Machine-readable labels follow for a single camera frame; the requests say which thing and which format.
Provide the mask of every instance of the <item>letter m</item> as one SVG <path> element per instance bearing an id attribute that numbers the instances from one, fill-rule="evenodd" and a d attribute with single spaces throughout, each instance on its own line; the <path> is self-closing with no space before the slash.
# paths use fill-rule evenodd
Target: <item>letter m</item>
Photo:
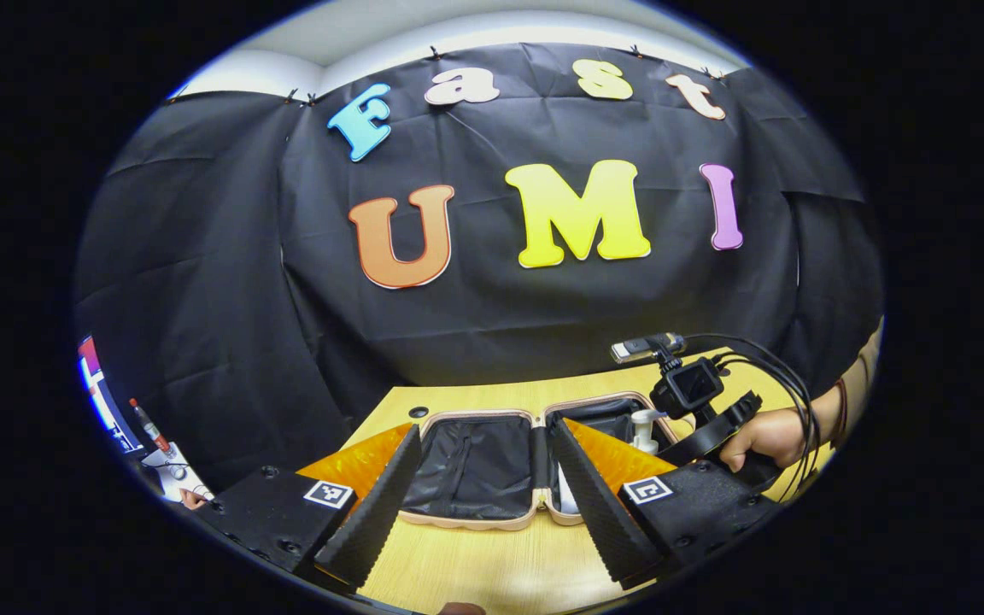
<path id="1" fill-rule="evenodd" d="M 633 178 L 636 167 L 632 163 L 598 161 L 591 167 L 581 198 L 548 164 L 527 164 L 507 171 L 505 179 L 518 188 L 526 218 L 526 249 L 519 253 L 519 265 L 534 268 L 561 264 L 564 250 L 554 244 L 554 226 L 571 253 L 580 261 L 586 260 L 599 222 L 602 241 L 598 256 L 613 261 L 651 254 L 652 244 L 640 228 Z"/>

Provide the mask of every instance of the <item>red marker pen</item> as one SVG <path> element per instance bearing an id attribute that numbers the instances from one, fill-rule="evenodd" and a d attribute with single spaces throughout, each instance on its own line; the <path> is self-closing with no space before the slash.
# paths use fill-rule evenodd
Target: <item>red marker pen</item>
<path id="1" fill-rule="evenodd" d="M 167 456 L 173 456 L 174 453 L 172 449 L 169 448 L 169 443 L 165 441 L 165 437 L 161 435 L 161 432 L 154 427 L 154 421 L 149 419 L 147 413 L 139 407 L 139 401 L 136 401 L 136 398 L 133 397 L 130 398 L 128 402 L 129 404 L 132 404 L 132 408 L 136 409 L 136 416 L 139 417 L 139 420 L 143 424 L 143 431 L 147 432 L 147 435 L 152 437 L 154 443 L 157 444 L 157 447 L 160 448 L 163 453 Z"/>

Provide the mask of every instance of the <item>hand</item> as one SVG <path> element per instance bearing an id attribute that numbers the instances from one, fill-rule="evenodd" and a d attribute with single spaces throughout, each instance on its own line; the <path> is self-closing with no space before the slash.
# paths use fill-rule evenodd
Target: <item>hand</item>
<path id="1" fill-rule="evenodd" d="M 188 489 L 181 488 L 180 503 L 183 503 L 184 507 L 187 507 L 188 510 L 196 510 L 198 507 L 206 505 L 208 500 L 203 495 L 194 494 Z"/>
<path id="2" fill-rule="evenodd" d="M 484 609 L 468 602 L 448 602 L 438 615 L 485 615 Z"/>
<path id="3" fill-rule="evenodd" d="M 793 408 L 757 413 L 719 451 L 732 472 L 742 470 L 747 451 L 769 455 L 777 467 L 795 464 L 804 453 L 804 426 Z"/>

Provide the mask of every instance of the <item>orange letter u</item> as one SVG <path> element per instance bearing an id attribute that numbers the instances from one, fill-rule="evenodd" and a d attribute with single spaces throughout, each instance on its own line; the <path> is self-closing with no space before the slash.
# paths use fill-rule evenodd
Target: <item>orange letter u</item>
<path id="1" fill-rule="evenodd" d="M 454 197 L 450 186 L 427 186 L 409 195 L 409 202 L 420 208 L 425 233 L 425 252 L 415 261 L 399 261 L 394 256 L 390 215 L 397 200 L 376 198 L 352 207 L 348 220 L 355 223 L 356 242 L 363 273 L 384 288 L 409 288 L 427 284 L 444 272 L 450 262 L 450 227 L 446 202 Z"/>

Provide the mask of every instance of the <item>beige case edge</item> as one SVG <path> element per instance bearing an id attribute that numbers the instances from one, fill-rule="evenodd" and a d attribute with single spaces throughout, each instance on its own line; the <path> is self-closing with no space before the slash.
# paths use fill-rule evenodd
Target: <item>beige case edge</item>
<path id="1" fill-rule="evenodd" d="M 429 417 L 429 419 L 421 425 L 420 439 L 423 440 L 423 437 L 427 435 L 427 430 L 431 428 L 431 425 L 440 420 L 473 417 L 520 416 L 530 419 L 534 427 L 542 427 L 546 424 L 546 417 L 549 413 L 557 412 L 557 410 L 566 410 L 570 408 L 577 408 L 579 406 L 600 404 L 603 401 L 621 400 L 621 398 L 625 397 L 639 401 L 644 405 L 645 409 L 653 409 L 652 401 L 648 400 L 647 397 L 644 397 L 640 393 L 636 393 L 635 390 L 622 390 L 620 393 L 587 397 L 584 398 L 584 400 L 558 402 L 558 404 L 553 404 L 548 406 L 546 409 L 543 409 L 542 415 L 539 416 L 531 415 L 531 413 L 526 412 L 526 410 L 519 409 L 452 410 L 452 412 L 437 413 L 436 415 Z M 671 431 L 671 426 L 667 424 L 667 421 L 660 420 L 656 421 L 656 423 L 659 424 L 659 428 L 663 430 L 664 436 L 667 436 L 668 440 L 671 440 L 671 442 L 678 441 L 678 436 L 675 436 L 675 432 Z M 524 514 L 523 517 L 515 518 L 514 520 L 509 521 L 465 521 L 460 520 L 459 518 L 430 517 L 430 515 L 406 512 L 403 510 L 398 511 L 397 517 L 416 525 L 434 525 L 437 528 L 444 528 L 448 530 L 454 528 L 464 528 L 466 530 L 479 530 L 479 532 L 480 530 L 507 530 L 507 532 L 517 532 L 517 530 L 522 530 L 526 528 L 527 525 L 530 525 L 530 522 L 534 521 L 534 517 L 538 513 L 539 507 L 543 507 L 543 509 L 547 509 L 549 511 L 553 521 L 559 525 L 579 525 L 579 523 L 583 522 L 583 515 L 562 513 L 552 506 L 552 488 L 550 487 L 535 489 L 530 501 L 530 510 Z"/>

